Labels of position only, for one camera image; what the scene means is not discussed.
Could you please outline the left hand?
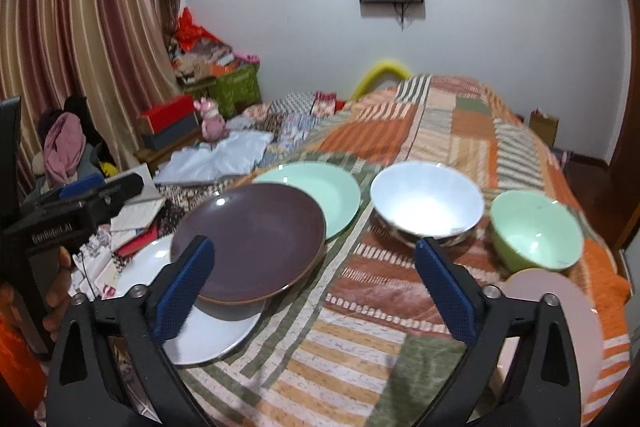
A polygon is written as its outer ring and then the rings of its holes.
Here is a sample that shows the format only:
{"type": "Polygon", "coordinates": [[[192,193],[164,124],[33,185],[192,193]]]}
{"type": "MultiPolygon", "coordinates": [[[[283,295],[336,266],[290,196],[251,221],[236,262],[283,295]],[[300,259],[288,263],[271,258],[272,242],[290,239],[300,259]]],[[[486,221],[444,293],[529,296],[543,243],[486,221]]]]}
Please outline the left hand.
{"type": "Polygon", "coordinates": [[[58,335],[64,314],[70,305],[70,284],[72,283],[72,258],[64,247],[58,250],[58,274],[46,295],[46,303],[50,313],[43,319],[44,329],[51,337],[58,335]]]}

